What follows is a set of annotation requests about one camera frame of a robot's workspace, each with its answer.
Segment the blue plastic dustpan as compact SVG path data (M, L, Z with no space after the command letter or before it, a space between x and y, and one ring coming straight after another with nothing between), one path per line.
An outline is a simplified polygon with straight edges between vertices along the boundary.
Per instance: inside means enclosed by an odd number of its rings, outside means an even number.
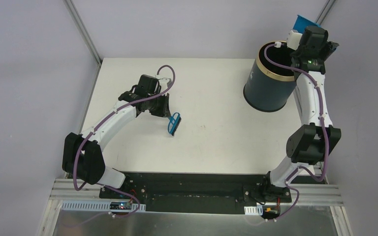
M296 31L298 33L304 33L305 28L308 26L316 26L316 27L321 27L319 24L301 16L297 15L296 21L292 27L293 31Z

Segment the blue hand brush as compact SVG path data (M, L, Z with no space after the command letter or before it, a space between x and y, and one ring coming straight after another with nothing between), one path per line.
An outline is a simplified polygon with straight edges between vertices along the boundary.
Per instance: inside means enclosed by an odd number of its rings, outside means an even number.
M175 136L175 132L176 132L177 128L179 127L179 124L182 120L181 115L180 115L179 112L175 112L168 119L169 119L169 123L168 123L168 126L167 126L167 131L170 135Z

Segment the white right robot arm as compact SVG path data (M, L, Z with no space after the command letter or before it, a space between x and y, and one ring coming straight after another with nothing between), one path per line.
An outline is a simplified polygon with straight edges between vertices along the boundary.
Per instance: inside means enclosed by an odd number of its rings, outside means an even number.
M302 171L315 181L324 180L327 166L319 176L309 167L322 162L327 164L329 154L341 138L341 130L333 126L325 99L325 61L336 50L338 43L328 40L328 31L309 25L302 32L291 30L285 45L292 49L291 65L286 66L271 60L270 48L280 48L275 42L264 49L265 59L277 67L290 70L296 81L295 101L301 127L287 140L286 157L260 184L258 192L267 202L290 195L289 184Z

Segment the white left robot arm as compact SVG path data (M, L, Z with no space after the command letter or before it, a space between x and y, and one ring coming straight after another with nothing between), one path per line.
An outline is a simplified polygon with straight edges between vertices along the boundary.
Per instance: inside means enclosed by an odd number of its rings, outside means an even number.
M62 169L88 184L111 186L117 198L126 198L130 185L123 173L105 164L103 151L125 125L143 112L160 118L171 117L167 91L172 85L170 78L141 75L138 84L122 93L105 117L80 134L66 136Z

